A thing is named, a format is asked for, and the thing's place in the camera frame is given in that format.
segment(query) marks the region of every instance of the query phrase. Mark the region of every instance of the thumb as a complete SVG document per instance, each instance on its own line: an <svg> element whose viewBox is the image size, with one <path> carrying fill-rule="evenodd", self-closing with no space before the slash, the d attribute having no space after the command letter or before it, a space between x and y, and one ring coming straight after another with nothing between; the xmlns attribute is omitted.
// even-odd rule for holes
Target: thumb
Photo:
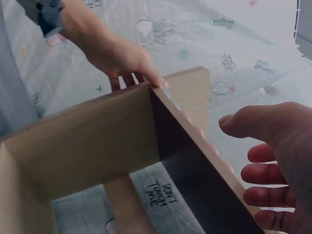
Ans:
<svg viewBox="0 0 312 234"><path fill-rule="evenodd" d="M221 130L232 137L252 137L274 148L283 138L293 135L311 119L309 107L285 102L277 105L246 106L234 115L219 120Z"/></svg>

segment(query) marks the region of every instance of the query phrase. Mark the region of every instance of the wooden box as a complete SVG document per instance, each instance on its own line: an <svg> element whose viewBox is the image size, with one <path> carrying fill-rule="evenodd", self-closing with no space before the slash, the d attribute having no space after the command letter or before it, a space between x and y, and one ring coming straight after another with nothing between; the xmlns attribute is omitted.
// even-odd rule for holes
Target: wooden box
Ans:
<svg viewBox="0 0 312 234"><path fill-rule="evenodd" d="M167 79L170 95L205 126L209 71L195 68ZM258 209L242 202L235 176L168 96L148 84L84 103L1 141L0 233L56 234L50 201L101 183L120 233L156 233L129 173L159 161L207 233L264 233L252 217Z"/></svg>

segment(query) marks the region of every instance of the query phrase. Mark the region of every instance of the light wood surface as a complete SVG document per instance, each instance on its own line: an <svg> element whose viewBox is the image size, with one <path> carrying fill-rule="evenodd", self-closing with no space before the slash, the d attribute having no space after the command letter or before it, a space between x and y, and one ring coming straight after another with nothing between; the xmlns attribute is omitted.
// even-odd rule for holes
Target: light wood surface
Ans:
<svg viewBox="0 0 312 234"><path fill-rule="evenodd" d="M193 125L203 131L208 126L210 72L204 67L178 72L165 77L168 93L181 110L191 117Z"/></svg>
<svg viewBox="0 0 312 234"><path fill-rule="evenodd" d="M128 174L104 183L121 234L156 234Z"/></svg>
<svg viewBox="0 0 312 234"><path fill-rule="evenodd" d="M239 200L250 212L250 214L254 216L258 211L260 211L260 208L249 206L244 202L243 193L245 192L245 188L225 165L224 161L211 149L207 141L203 139L202 136L196 131L193 125L182 115L179 110L177 110L174 104L166 97L166 95L161 90L157 88L152 88L152 90L158 96L161 102L166 106L166 108L171 112L171 114L176 118L176 120L183 127L183 129L188 133L188 135L191 137L197 147L203 152L203 154L218 171L218 173L228 184L228 186L234 191L235 195L239 198ZM265 233L275 234L276 232L265 231Z"/></svg>
<svg viewBox="0 0 312 234"><path fill-rule="evenodd" d="M97 98L4 141L49 197L69 195L158 162L149 86Z"/></svg>
<svg viewBox="0 0 312 234"><path fill-rule="evenodd" d="M57 234L52 204L0 145L0 233Z"/></svg>

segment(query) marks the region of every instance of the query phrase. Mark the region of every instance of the white bed sheet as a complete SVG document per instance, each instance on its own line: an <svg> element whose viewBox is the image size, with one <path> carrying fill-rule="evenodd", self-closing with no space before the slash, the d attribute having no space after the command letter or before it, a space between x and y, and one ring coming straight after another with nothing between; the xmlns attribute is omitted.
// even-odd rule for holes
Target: white bed sheet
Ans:
<svg viewBox="0 0 312 234"><path fill-rule="evenodd" d="M2 2L21 77L42 117L110 92L107 77L77 47L57 35L46 42L15 1ZM307 74L312 67L293 40L295 0L84 2L114 32L145 46L163 75L196 66L210 69L207 138L237 177L248 163L247 150L257 141L225 136L217 124L221 116L250 104L311 104ZM158 233L204 233L161 164L131 176ZM169 184L176 201L152 206L149 194L156 182ZM60 234L114 233L113 214L101 186L59 199L55 209Z"/></svg>

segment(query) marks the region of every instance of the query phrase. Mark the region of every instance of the human hand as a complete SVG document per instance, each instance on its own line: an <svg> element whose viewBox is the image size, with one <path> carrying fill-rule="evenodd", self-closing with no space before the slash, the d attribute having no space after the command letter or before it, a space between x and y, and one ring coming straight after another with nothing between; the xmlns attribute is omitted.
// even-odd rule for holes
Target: human hand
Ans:
<svg viewBox="0 0 312 234"><path fill-rule="evenodd" d="M263 210L255 215L263 229L290 234L312 233L312 109L298 103L248 106L220 119L226 134L266 142L251 148L241 172L249 183L286 185L246 190L247 204L259 207L293 207L292 212ZM263 164L277 161L277 164Z"/></svg>
<svg viewBox="0 0 312 234"><path fill-rule="evenodd" d="M134 74L139 83L149 81L151 84L166 89L168 83L153 66L148 52L141 46L110 33L102 48L88 45L85 54L88 60L103 71L110 79L112 91L120 89L118 77L122 77L126 86L135 85Z"/></svg>
<svg viewBox="0 0 312 234"><path fill-rule="evenodd" d="M62 34L109 77L112 91L120 89L118 77L123 78L127 87L135 85L132 74L138 82L149 81L157 87L168 87L143 47L110 31L82 1L62 0L62 3L65 5L61 12L65 25Z"/></svg>

